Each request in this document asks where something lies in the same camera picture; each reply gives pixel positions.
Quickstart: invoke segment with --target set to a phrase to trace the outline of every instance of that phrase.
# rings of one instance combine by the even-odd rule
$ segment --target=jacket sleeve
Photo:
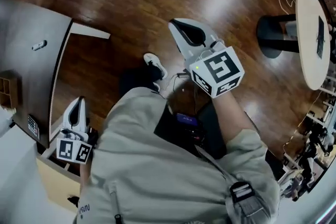
[[[227,154],[218,164],[238,180],[249,182],[258,194],[269,221],[278,216],[280,188],[273,172],[265,161],[267,147],[259,134],[242,130],[226,144]]]

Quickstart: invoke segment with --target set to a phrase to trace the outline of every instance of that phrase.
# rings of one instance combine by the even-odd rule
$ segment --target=round white table
[[[318,0],[296,0],[298,45],[303,75],[312,90],[320,88],[327,76],[330,61],[328,23]],[[317,54],[319,17],[323,21],[324,42],[320,58]]]
[[[317,53],[319,18],[323,22],[324,38],[321,57]],[[296,22],[297,40],[285,40],[280,22]],[[263,16],[258,21],[257,38],[268,58],[278,57],[283,50],[299,52],[308,87],[317,90],[322,86],[330,61],[330,38],[327,19],[318,0],[296,0],[296,14]]]

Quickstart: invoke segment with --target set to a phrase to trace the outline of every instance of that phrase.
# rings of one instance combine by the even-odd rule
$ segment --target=person
[[[301,159],[299,160],[299,166],[303,168],[302,176],[303,181],[302,185],[310,185],[314,182],[314,174],[313,174],[313,164],[314,158],[316,157],[317,150],[315,143],[310,141],[308,147],[304,154],[302,155]]]
[[[336,63],[336,28],[328,24],[330,39],[330,61]]]
[[[320,146],[325,156],[329,156],[335,144],[334,136],[329,134],[327,129],[318,123],[313,124],[311,127],[309,140],[316,146]]]
[[[298,189],[301,187],[302,179],[295,177],[291,180],[291,184],[283,191],[282,196],[291,198],[293,201],[298,200]]]
[[[106,118],[92,162],[80,167],[75,223],[273,222],[279,186],[265,144],[233,95],[213,100],[227,147],[214,160],[176,129],[155,84],[167,71],[153,54],[144,60],[122,75],[122,98]],[[233,188],[237,182],[243,184]]]

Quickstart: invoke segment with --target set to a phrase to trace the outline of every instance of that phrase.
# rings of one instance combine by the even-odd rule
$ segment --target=white wall
[[[75,214],[47,199],[35,141],[18,127],[0,137],[0,223],[72,223]]]
[[[302,195],[298,201],[284,199],[280,202],[276,224],[308,224],[317,219],[336,200],[336,161],[310,193]]]

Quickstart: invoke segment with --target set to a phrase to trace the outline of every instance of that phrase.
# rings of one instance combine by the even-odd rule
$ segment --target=screen
[[[317,55],[322,59],[324,45],[324,22],[319,16],[319,32],[317,35]]]
[[[183,114],[179,114],[179,113],[176,114],[176,117],[177,117],[177,120],[181,123],[190,124],[190,125],[193,125],[193,126],[198,126],[196,118],[186,116],[186,115],[183,115]]]

